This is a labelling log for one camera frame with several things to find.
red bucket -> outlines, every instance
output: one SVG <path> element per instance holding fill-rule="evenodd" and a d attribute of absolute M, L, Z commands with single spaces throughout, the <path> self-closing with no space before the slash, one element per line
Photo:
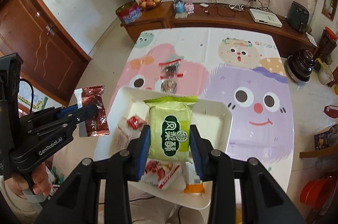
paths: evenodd
<path fill-rule="evenodd" d="M 332 176 L 309 181 L 301 191 L 300 202 L 312 207 L 314 210 L 320 210 L 335 185 L 336 179 Z"/>

black pot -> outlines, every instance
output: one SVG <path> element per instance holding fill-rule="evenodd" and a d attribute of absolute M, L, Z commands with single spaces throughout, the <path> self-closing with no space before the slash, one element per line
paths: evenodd
<path fill-rule="evenodd" d="M 296 83 L 307 83 L 310 80 L 310 77 L 305 78 L 300 76 L 294 69 L 291 58 L 292 56 L 289 56 L 286 63 L 286 70 L 288 71 L 289 76 Z"/>
<path fill-rule="evenodd" d="M 315 66 L 315 60 L 313 59 L 313 55 L 309 50 L 306 49 L 300 49 L 298 52 L 298 55 L 300 57 L 300 60 L 308 67 L 314 67 Z"/>
<path fill-rule="evenodd" d="M 293 68 L 295 69 L 295 71 L 301 76 L 301 77 L 309 77 L 311 75 L 312 72 L 312 68 L 308 67 L 304 61 L 302 61 L 300 59 L 299 55 L 293 55 L 291 57 L 291 62 L 293 65 Z"/>

white plastic tray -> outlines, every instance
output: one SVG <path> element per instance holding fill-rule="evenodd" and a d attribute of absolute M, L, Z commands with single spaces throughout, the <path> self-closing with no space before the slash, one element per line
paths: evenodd
<path fill-rule="evenodd" d="M 137 114 L 145 119 L 149 107 L 143 100 L 167 95 L 163 92 L 134 89 L 127 86 L 120 88 L 107 116 L 110 134 L 99 137 L 94 160 L 106 159 L 115 153 L 112 145 L 113 136 L 121 118 L 130 118 Z M 225 151 L 232 124 L 232 115 L 229 109 L 221 102 L 199 99 L 192 112 L 192 124 L 196 124 L 201 137 L 210 140 L 214 148 Z M 183 193 L 185 188 L 183 176 L 178 177 L 166 190 L 160 190 L 156 186 L 141 182 L 130 182 L 130 184 L 154 196 L 188 208 L 201 210 L 210 204 L 212 182 L 204 183 L 205 193 L 203 195 Z"/>

pink cartoon character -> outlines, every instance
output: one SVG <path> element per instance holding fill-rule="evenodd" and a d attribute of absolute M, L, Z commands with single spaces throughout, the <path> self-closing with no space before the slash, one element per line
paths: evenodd
<path fill-rule="evenodd" d="M 188 12 L 188 14 L 193 14 L 194 13 L 194 4 L 193 3 L 188 3 L 184 5 L 185 11 Z"/>
<path fill-rule="evenodd" d="M 138 89 L 162 91 L 161 76 L 163 74 L 158 64 L 168 62 L 173 57 L 180 58 L 177 56 L 174 46 L 160 44 L 151 49 L 146 55 L 128 61 L 116 85 L 108 110 L 110 110 L 118 90 L 124 85 Z M 181 60 L 179 73 L 182 73 L 183 77 L 177 78 L 176 94 L 199 96 L 209 78 L 207 69 L 200 63 Z"/>

fruit bowl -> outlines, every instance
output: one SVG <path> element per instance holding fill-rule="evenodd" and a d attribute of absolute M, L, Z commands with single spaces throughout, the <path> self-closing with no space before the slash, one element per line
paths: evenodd
<path fill-rule="evenodd" d="M 139 7 L 142 10 L 152 9 L 157 7 L 162 0 L 140 0 Z"/>

